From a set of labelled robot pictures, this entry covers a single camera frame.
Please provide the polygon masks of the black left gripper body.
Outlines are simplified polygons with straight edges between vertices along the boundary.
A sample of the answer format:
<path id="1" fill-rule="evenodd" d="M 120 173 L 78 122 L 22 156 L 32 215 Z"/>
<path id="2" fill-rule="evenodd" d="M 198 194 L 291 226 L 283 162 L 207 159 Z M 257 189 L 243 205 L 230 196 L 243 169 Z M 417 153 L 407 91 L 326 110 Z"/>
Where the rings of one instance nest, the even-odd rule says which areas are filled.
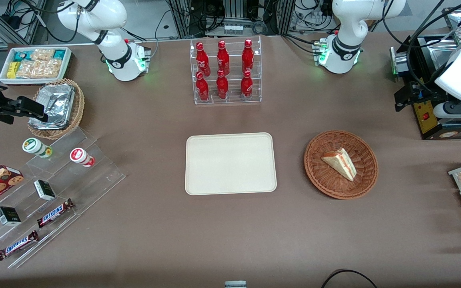
<path id="1" fill-rule="evenodd" d="M 422 84 L 417 81 L 410 81 L 410 105 L 419 104 L 428 101 L 436 101 L 443 103 L 448 100 L 448 95 L 444 92 L 431 92 L 429 89 L 424 88 Z"/>

